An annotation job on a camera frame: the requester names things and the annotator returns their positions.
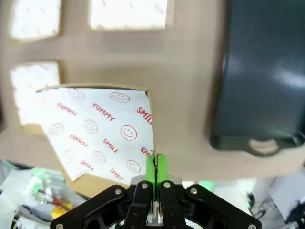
table surface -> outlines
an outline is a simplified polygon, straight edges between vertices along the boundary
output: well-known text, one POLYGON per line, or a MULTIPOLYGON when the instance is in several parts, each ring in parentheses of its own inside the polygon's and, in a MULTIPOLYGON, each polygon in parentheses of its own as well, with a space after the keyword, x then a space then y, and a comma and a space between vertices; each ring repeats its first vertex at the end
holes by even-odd
POLYGON ((184 180, 268 177, 296 170, 304 147, 272 158, 218 152, 208 142, 224 43, 225 0, 176 0, 174 25, 166 31, 97 32, 87 27, 84 0, 66 0, 61 36, 8 45, 8 2, 2 0, 0 99, 4 130, 0 157, 60 169, 45 137, 20 133, 14 119, 9 69, 56 59, 64 83, 114 83, 152 91, 156 149, 168 171, 184 180))

silver screw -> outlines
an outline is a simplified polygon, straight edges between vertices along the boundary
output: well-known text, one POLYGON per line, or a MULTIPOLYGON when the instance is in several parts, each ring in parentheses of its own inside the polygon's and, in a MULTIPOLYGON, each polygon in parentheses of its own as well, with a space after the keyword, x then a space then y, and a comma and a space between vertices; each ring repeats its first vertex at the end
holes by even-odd
POLYGON ((143 183, 143 184, 142 184, 142 188, 144 188, 144 189, 148 188, 148 184, 143 183))
POLYGON ((256 229, 256 225, 250 224, 250 225, 248 226, 248 229, 256 229))
POLYGON ((120 189, 116 189, 116 190, 114 191, 114 193, 115 193, 116 195, 119 195, 119 194, 121 194, 121 193, 122 193, 122 190, 120 190, 120 189))
POLYGON ((63 225, 60 223, 60 224, 57 224, 56 225, 56 229, 63 229, 63 225))
POLYGON ((171 184, 168 182, 165 182, 163 186, 164 186, 164 188, 169 188, 171 186, 171 184))
POLYGON ((197 194, 197 189, 195 189, 194 187, 191 188, 191 193, 192 193, 192 194, 197 194))

